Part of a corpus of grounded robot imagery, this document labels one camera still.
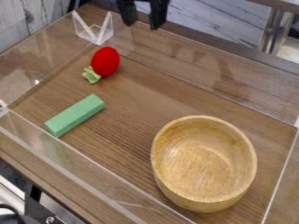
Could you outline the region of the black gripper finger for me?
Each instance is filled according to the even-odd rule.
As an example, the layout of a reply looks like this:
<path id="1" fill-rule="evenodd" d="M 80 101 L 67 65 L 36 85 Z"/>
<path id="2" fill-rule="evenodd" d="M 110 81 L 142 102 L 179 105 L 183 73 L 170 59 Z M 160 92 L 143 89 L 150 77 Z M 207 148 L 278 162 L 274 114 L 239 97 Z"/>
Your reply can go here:
<path id="1" fill-rule="evenodd" d="M 159 29 L 167 20 L 170 2 L 171 0 L 150 0 L 150 25 L 152 30 Z"/>
<path id="2" fill-rule="evenodd" d="M 135 0 L 116 0 L 116 6 L 126 25 L 132 25 L 136 22 Z"/>

